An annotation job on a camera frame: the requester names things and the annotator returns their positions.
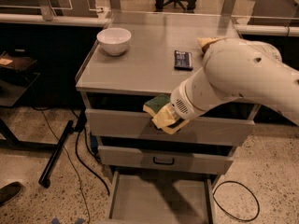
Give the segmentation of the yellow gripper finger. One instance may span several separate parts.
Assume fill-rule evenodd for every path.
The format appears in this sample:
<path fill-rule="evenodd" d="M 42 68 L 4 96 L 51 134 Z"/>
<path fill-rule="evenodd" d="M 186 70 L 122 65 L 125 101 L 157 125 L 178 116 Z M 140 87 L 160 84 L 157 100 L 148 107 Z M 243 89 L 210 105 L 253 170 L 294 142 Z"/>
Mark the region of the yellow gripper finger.
<path fill-rule="evenodd" d="M 164 105 L 152 121 L 158 129 L 170 126 L 179 120 L 179 115 L 171 104 Z"/>
<path fill-rule="evenodd" d="M 177 131 L 179 131 L 181 128 L 183 128 L 184 126 L 186 126 L 189 122 L 185 119 L 179 119 L 176 123 L 170 125 L 170 126 L 166 126 L 166 127 L 163 127 L 162 130 L 165 132 L 165 133 L 168 133 L 168 134 L 174 134 L 176 133 Z"/>

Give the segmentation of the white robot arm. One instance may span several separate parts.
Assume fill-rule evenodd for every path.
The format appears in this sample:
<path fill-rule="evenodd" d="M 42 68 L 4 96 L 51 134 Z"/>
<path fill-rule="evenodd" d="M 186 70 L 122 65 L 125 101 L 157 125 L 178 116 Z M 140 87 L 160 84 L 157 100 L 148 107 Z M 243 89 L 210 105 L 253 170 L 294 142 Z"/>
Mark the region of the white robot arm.
<path fill-rule="evenodd" d="M 299 124 L 299 71 L 282 62 L 270 44 L 241 38 L 199 40 L 202 67 L 182 81 L 153 123 L 159 129 L 190 121 L 243 98 Z"/>

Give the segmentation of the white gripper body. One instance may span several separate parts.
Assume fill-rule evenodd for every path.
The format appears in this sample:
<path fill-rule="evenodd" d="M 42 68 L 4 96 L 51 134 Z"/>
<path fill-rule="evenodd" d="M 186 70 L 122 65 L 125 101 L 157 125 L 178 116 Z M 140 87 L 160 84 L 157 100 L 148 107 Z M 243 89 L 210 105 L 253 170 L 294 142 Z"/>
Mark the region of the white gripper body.
<path fill-rule="evenodd" d="M 212 87 L 203 68 L 181 82 L 170 96 L 170 104 L 185 120 L 195 119 L 230 101 L 231 97 L 228 94 Z"/>

